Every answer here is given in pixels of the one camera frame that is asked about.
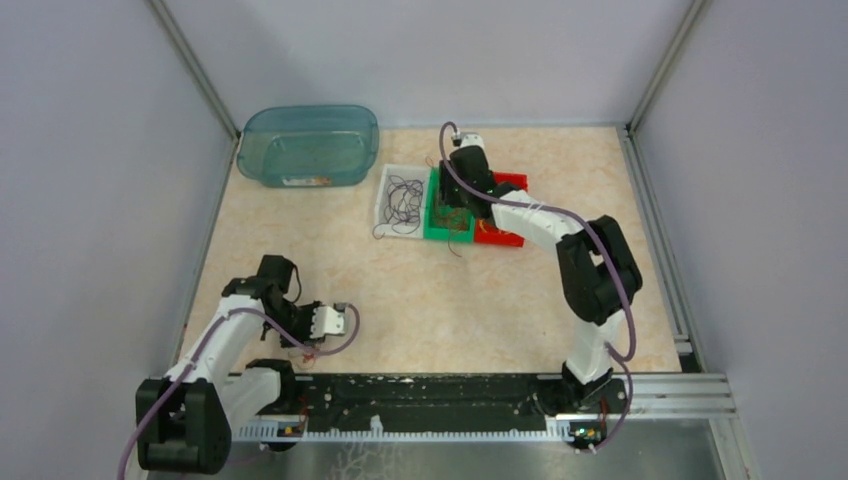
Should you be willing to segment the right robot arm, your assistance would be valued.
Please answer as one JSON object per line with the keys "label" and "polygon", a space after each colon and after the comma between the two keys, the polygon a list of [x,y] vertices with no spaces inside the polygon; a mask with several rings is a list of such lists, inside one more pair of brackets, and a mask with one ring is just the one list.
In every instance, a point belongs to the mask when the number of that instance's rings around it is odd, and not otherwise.
{"label": "right robot arm", "polygon": [[611,379],[621,322],[635,334],[631,304],[643,278],[618,222],[587,221],[544,204],[510,182],[498,182],[482,147],[461,147],[439,163],[440,196],[498,230],[516,234],[557,260],[565,301],[577,316],[576,337],[563,365],[570,400],[583,401]]}

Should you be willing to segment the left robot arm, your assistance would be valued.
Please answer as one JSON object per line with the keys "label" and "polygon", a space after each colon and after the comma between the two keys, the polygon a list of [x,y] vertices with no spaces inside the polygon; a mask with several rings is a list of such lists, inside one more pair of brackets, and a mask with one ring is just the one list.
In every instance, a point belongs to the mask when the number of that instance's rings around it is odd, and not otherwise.
{"label": "left robot arm", "polygon": [[214,318],[188,353],[164,376],[141,383],[131,436],[141,469],[215,474],[228,460],[239,428],[257,414],[295,405],[290,362],[257,359],[241,374],[233,368],[247,344],[270,329],[293,328],[283,338],[293,346],[308,345],[306,323],[320,304],[298,306],[286,299],[298,275],[286,257],[263,256],[254,275],[224,287]]}

